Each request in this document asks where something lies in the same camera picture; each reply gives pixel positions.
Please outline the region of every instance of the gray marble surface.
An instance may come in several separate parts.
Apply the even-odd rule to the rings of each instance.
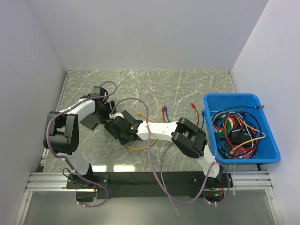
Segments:
[[[127,97],[140,98],[146,102],[150,117],[155,122],[163,122],[161,108],[168,106],[170,120],[176,121],[186,117],[197,120],[197,115],[191,103],[199,111],[204,109],[203,97],[212,92],[234,92],[227,70],[80,70],[71,71],[62,96],[60,110],[63,110],[89,94],[93,86],[105,81],[114,81],[118,85],[117,92],[109,100],[118,102]],[[114,87],[104,86],[108,92]],[[133,116],[136,111],[145,113],[144,106],[137,101],[129,100],[120,104],[118,111],[128,110]],[[91,131],[80,124],[79,150],[84,158],[91,163],[93,171],[97,172],[150,172],[147,150],[131,150],[121,146],[118,140],[98,125]],[[170,142],[157,141],[151,148],[152,161],[155,169],[160,170],[160,160]],[[146,141],[130,143],[139,148],[146,146]],[[48,155],[44,172],[61,172],[66,167],[61,159]],[[256,165],[227,165],[229,170],[257,170]],[[163,171],[199,171],[198,163],[186,157],[173,145],[164,158]]]

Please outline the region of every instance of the blue cable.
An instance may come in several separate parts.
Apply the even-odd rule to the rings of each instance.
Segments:
[[[201,129],[203,129],[203,126],[204,126],[204,120],[205,120],[205,117],[204,117],[204,111],[201,110],[201,115],[202,115],[202,125],[201,125]]]
[[[171,121],[169,119],[169,115],[168,115],[167,106],[165,105],[164,108],[165,108],[165,115],[167,116],[167,120],[168,120],[169,123],[171,123]]]

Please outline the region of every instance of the white enclosure wall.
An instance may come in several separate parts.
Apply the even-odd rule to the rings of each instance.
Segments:
[[[231,69],[268,0],[28,0],[66,69]]]
[[[300,1],[270,0],[238,57],[232,79],[237,92],[256,94],[281,152],[267,165],[285,224],[299,224]]]
[[[65,71],[26,0],[0,4],[0,224],[13,224]]]

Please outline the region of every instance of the red connector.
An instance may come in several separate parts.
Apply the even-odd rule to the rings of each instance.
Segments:
[[[165,121],[165,108],[162,107],[162,108],[161,108],[161,111],[163,112],[163,120],[164,120],[164,122],[166,123],[166,121]]]
[[[195,106],[194,103],[191,103],[191,106],[196,110],[196,113],[197,113],[197,123],[196,123],[196,125],[198,126],[199,120],[200,120],[199,112],[198,112],[198,110],[197,110],[197,108],[196,108],[196,106]]]

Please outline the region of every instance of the white cable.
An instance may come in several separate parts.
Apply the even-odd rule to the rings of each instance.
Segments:
[[[166,190],[167,190],[167,187],[165,186],[165,181],[164,181],[164,177],[163,177],[163,168],[162,168],[162,164],[163,164],[163,160],[164,160],[164,156],[165,156],[166,152],[168,151],[168,149],[169,149],[173,144],[174,144],[174,143],[172,143],[172,144],[169,145],[169,147],[168,147],[168,148],[165,150],[165,152],[164,152],[163,158],[161,159],[160,177],[161,177],[161,181],[162,181],[162,183],[163,183],[163,185],[164,185],[164,188],[165,188]],[[178,211],[177,207],[174,205],[172,199],[171,199],[169,196],[168,196],[168,198],[169,198],[169,200],[170,200],[172,206],[174,207],[174,210],[175,210],[177,216],[179,216],[179,211]]]

